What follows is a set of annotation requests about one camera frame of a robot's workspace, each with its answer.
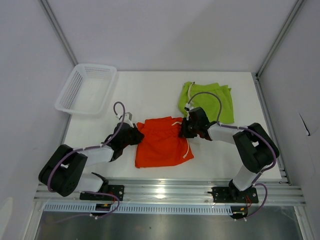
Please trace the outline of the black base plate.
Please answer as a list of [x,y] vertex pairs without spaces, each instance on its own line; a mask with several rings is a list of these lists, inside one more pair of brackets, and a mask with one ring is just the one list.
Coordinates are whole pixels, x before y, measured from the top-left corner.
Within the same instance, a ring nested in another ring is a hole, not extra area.
[[112,185],[112,184],[103,185],[98,192],[105,193],[108,195],[92,194],[92,193],[84,192],[80,194],[79,199],[83,201],[116,201],[117,200],[116,198],[114,198],[113,196],[109,196],[109,195],[114,195],[120,201],[122,201],[124,198],[125,186]]
[[212,187],[211,191],[208,191],[207,193],[212,196],[215,203],[257,204],[259,202],[257,190],[254,187],[239,191],[236,188],[232,189],[226,186],[216,186]]

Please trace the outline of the aluminium mounting rail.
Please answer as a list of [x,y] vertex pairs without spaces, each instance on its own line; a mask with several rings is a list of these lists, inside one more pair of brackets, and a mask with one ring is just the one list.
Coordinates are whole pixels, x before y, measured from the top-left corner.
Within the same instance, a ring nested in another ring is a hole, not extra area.
[[[213,187],[224,187],[227,181],[171,179],[110,179],[111,185],[123,185],[123,203],[204,205],[213,201]],[[299,186],[287,182],[263,182],[267,187],[267,206],[305,206]]]

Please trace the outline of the right aluminium frame post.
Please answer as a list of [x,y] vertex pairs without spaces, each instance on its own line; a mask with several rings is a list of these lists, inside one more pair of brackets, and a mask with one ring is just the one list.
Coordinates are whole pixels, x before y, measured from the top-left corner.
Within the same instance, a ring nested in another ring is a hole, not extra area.
[[267,55],[264,57],[260,67],[258,68],[255,74],[255,78],[257,80],[261,78],[264,71],[267,69],[268,65],[277,53],[277,50],[279,49],[285,37],[289,33],[291,27],[293,26],[296,18],[298,17],[300,11],[302,10],[306,2],[306,0],[296,0],[294,2],[293,7],[291,8],[287,17],[285,18],[285,21],[282,24],[278,34],[276,35],[276,38],[274,39],[270,49],[268,50]]

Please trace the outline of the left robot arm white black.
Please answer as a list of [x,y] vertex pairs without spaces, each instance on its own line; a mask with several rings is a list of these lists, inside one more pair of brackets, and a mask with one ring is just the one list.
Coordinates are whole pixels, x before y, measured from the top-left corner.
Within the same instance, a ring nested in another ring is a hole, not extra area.
[[95,173],[84,173],[86,167],[117,160],[126,147],[142,142],[144,134],[134,123],[118,123],[114,132],[99,145],[73,149],[60,145],[41,169],[38,180],[51,193],[67,197],[74,191],[91,192],[97,200],[108,196],[109,188]]

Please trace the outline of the aluminium frame post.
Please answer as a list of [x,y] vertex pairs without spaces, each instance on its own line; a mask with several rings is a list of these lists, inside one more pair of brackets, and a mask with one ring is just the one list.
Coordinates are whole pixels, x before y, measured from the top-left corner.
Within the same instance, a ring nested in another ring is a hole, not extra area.
[[285,21],[282,24],[278,34],[276,35],[276,38],[274,39],[270,49],[268,50],[267,55],[264,57],[260,67],[258,68],[255,74],[255,78],[257,80],[261,78],[264,71],[267,69],[268,65],[277,53],[277,50],[279,49],[285,37],[289,33],[291,27],[293,26],[296,18],[298,17],[300,11],[302,10],[306,2],[306,0],[296,0],[294,2],[293,7],[291,8],[287,17],[285,18]]
[[41,6],[45,16],[48,19],[48,22],[50,23],[53,31],[55,32],[55,35],[57,36],[66,56],[70,60],[70,62],[73,64],[73,66],[76,66],[78,64],[78,60],[69,44],[69,41],[67,40],[62,27],[59,24],[59,21],[49,3],[48,0],[39,0],[39,5]]

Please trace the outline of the lime green shorts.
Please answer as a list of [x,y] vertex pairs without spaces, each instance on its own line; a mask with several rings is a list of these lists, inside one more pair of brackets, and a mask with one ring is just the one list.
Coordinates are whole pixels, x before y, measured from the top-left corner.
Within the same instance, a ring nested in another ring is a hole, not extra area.
[[185,106],[190,102],[194,108],[201,107],[209,121],[219,121],[223,124],[233,124],[234,108],[231,95],[231,88],[228,85],[211,83],[207,85],[185,82],[178,100],[178,109],[187,116]]

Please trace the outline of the white plastic basket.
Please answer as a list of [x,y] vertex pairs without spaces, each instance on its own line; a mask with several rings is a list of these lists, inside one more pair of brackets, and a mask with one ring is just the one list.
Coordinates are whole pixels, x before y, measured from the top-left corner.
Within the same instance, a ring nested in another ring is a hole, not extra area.
[[116,87],[117,69],[102,64],[77,64],[54,107],[70,115],[99,118],[109,106]]

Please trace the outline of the orange shorts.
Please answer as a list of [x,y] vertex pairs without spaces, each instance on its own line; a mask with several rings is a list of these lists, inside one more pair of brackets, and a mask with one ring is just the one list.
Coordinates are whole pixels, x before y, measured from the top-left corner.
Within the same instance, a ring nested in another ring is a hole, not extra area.
[[167,116],[137,123],[144,138],[136,148],[135,167],[173,167],[193,159],[188,140],[179,137],[182,122],[182,117]]

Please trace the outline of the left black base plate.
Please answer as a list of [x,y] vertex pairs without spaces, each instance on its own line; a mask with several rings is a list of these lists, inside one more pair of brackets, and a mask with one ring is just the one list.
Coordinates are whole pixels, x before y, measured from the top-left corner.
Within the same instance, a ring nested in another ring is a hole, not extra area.
[[113,196],[109,196],[109,195],[114,195],[120,201],[122,201],[124,198],[125,186],[112,185],[112,184],[103,185],[98,192],[105,193],[108,195],[92,194],[92,193],[84,192],[80,194],[79,199],[83,201],[116,201],[117,200],[116,198],[114,198]]

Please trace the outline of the left aluminium frame post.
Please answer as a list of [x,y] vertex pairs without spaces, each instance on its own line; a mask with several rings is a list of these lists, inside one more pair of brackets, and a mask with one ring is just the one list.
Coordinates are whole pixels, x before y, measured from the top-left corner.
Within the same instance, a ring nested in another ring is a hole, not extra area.
[[73,66],[76,66],[78,64],[78,60],[69,44],[69,41],[67,40],[62,27],[59,24],[59,21],[49,3],[48,0],[39,0],[39,5],[41,6],[45,16],[48,19],[48,22],[50,23],[53,31],[55,32],[55,35],[57,36],[66,56],[70,60],[70,62],[73,64]]

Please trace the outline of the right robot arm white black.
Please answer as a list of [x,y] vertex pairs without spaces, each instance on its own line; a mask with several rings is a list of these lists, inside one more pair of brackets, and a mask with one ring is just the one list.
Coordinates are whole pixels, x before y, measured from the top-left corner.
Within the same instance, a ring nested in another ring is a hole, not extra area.
[[234,202],[246,197],[260,176],[277,163],[280,151],[259,123],[249,126],[232,126],[219,121],[209,121],[201,107],[186,107],[187,117],[183,118],[180,137],[200,137],[207,141],[220,141],[236,146],[242,166],[228,184],[228,196]]

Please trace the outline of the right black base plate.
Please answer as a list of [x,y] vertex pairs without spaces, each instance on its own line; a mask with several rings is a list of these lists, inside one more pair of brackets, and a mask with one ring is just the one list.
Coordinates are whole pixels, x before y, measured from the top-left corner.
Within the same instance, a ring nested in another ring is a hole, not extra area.
[[208,191],[207,193],[212,196],[215,203],[257,204],[259,202],[257,190],[254,187],[239,191],[236,188],[232,189],[226,186],[216,186],[212,187],[211,191]]

